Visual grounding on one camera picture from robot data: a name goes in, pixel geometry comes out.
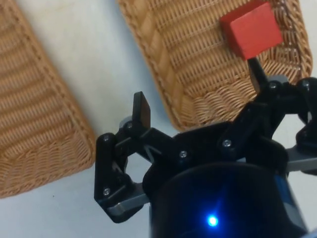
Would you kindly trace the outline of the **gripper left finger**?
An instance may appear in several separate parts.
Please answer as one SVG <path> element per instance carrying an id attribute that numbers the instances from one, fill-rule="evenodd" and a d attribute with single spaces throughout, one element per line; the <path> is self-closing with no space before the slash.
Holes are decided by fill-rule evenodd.
<path id="1" fill-rule="evenodd" d="M 142 92 L 134 94 L 132 116 L 118 133 L 105 133 L 96 141 L 94 199 L 108 215 L 134 215 L 149 201 L 143 184 L 125 171 L 133 154 L 177 171 L 191 160 L 174 138 L 151 127 L 150 106 Z"/>

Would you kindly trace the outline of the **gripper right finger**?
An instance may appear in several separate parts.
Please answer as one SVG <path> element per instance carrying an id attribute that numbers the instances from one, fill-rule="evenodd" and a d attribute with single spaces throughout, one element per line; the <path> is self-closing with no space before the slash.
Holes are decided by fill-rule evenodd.
<path id="1" fill-rule="evenodd" d="M 270 80 L 257 58 L 248 66 L 257 96 L 248 102 L 219 139 L 222 158 L 248 157 L 252 163 L 287 174 L 317 174 L 317 79 L 306 77 L 293 85 L 282 75 Z M 296 145 L 286 149 L 272 139 L 286 115 L 297 115 L 304 127 Z"/>

